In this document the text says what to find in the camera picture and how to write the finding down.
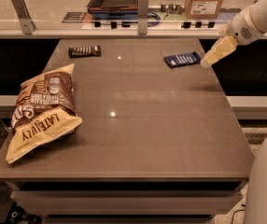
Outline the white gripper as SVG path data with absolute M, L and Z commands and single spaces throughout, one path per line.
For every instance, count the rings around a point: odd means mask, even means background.
M 229 22 L 218 28 L 220 35 L 212 48 L 204 55 L 201 66 L 208 68 L 233 53 L 238 44 L 249 45 L 262 37 L 262 32 L 255 26 L 251 10 L 245 9 L 236 14 Z

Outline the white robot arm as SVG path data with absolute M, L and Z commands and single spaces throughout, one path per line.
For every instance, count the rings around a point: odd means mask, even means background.
M 218 29 L 221 38 L 204 55 L 201 66 L 208 68 L 267 33 L 267 0 L 246 7 Z M 267 224 L 267 138 L 260 145 L 247 185 L 244 224 Z

